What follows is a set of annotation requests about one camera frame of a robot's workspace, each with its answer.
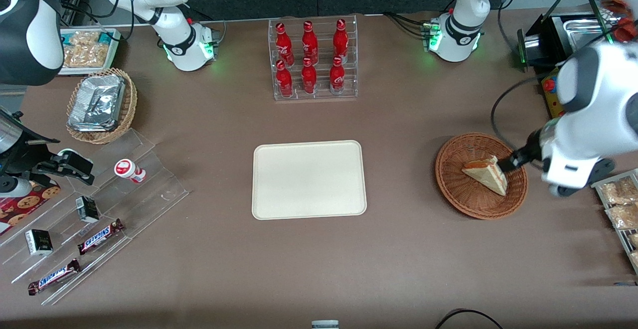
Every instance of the red button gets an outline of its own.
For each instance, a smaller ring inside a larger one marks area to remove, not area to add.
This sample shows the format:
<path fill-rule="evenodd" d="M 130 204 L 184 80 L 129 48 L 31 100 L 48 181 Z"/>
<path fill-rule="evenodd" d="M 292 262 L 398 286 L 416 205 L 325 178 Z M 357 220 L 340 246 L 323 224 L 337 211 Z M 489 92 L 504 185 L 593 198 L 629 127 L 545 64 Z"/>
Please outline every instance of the red button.
<path fill-rule="evenodd" d="M 549 79 L 545 82 L 543 82 L 543 89 L 547 92 L 551 92 L 552 90 L 554 90 L 554 88 L 556 88 L 556 81 Z"/>

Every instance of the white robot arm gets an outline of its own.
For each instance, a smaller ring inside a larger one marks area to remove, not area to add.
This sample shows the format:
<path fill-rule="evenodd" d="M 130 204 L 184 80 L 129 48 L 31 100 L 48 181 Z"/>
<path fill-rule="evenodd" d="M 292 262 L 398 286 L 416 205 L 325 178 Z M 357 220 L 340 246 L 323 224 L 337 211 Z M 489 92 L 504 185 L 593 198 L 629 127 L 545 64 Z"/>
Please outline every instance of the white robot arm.
<path fill-rule="evenodd" d="M 638 0 L 626 1 L 638 8 Z M 605 157 L 638 150 L 638 43 L 584 47 L 565 62 L 556 84 L 565 115 L 499 165 L 513 170 L 542 161 L 542 179 L 564 197 L 611 172 Z"/>
<path fill-rule="evenodd" d="M 214 59 L 218 33 L 201 24 L 189 24 L 176 6 L 188 0 L 121 0 L 118 7 L 132 11 L 152 25 L 164 42 L 168 58 L 182 71 L 193 71 Z"/>
<path fill-rule="evenodd" d="M 476 48 L 489 11 L 489 0 L 456 0 L 453 13 L 431 20 L 429 50 L 450 62 L 467 59 Z"/>

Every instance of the coca-cola bottle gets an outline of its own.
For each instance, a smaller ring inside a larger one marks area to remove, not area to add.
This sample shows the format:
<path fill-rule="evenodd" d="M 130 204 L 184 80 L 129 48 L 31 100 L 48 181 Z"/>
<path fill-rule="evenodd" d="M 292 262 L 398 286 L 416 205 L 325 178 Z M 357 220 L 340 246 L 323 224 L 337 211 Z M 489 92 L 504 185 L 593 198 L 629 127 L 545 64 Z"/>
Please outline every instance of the coca-cola bottle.
<path fill-rule="evenodd" d="M 334 45 L 334 55 L 341 58 L 341 63 L 348 62 L 348 33 L 346 33 L 346 20 L 340 18 L 337 20 L 337 32 L 332 38 Z"/>
<path fill-rule="evenodd" d="M 304 82 L 304 91 L 312 95 L 317 90 L 317 70 L 309 57 L 304 58 L 304 67 L 301 69 L 301 79 Z"/>
<path fill-rule="evenodd" d="M 285 98 L 292 97 L 292 76 L 290 71 L 286 69 L 286 65 L 282 60 L 277 60 L 277 85 L 280 88 L 281 96 Z"/>
<path fill-rule="evenodd" d="M 304 45 L 304 56 L 309 57 L 313 65 L 316 65 L 319 62 L 319 42 L 313 31 L 313 23 L 310 21 L 304 21 L 304 35 L 301 43 Z"/>
<path fill-rule="evenodd" d="M 290 67 L 295 63 L 295 56 L 292 54 L 292 41 L 286 33 L 286 27 L 280 22 L 275 25 L 277 30 L 277 51 L 286 67 Z"/>
<path fill-rule="evenodd" d="M 341 95 L 343 93 L 343 79 L 346 75 L 341 58 L 335 56 L 332 59 L 332 68 L 330 69 L 330 92 L 333 95 Z"/>

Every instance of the sandwich slice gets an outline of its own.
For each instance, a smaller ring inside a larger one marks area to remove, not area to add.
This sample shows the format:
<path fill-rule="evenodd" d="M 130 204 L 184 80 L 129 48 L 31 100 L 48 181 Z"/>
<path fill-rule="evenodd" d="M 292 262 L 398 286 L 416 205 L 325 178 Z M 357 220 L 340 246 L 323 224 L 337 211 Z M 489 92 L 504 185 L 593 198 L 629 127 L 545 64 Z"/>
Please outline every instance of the sandwich slice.
<path fill-rule="evenodd" d="M 505 195 L 507 178 L 497 163 L 496 156 L 492 156 L 490 159 L 466 163 L 462 171 L 494 192 Z"/>

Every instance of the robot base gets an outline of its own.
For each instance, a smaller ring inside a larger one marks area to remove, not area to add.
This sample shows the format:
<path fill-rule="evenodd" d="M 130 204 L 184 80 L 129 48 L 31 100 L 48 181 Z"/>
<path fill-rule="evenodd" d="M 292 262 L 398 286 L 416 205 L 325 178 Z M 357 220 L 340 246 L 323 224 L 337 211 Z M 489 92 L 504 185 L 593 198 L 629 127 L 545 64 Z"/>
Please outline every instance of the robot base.
<path fill-rule="evenodd" d="M 468 42 L 465 45 L 459 45 L 446 29 L 445 22 L 449 17 L 450 14 L 445 13 L 440 17 L 433 18 L 429 24 L 430 28 L 421 27 L 421 33 L 424 36 L 430 36 L 430 38 L 423 40 L 424 49 L 426 52 L 437 54 L 445 61 L 461 62 L 467 59 L 472 51 L 476 50 L 480 34 L 473 40 L 468 37 Z"/>
<path fill-rule="evenodd" d="M 168 59 L 173 62 L 175 67 L 182 71 L 194 71 L 206 65 L 209 61 L 217 59 L 217 51 L 219 48 L 219 31 L 212 30 L 201 24 L 191 25 L 195 30 L 195 41 L 189 47 L 185 54 L 171 54 L 164 46 Z"/>

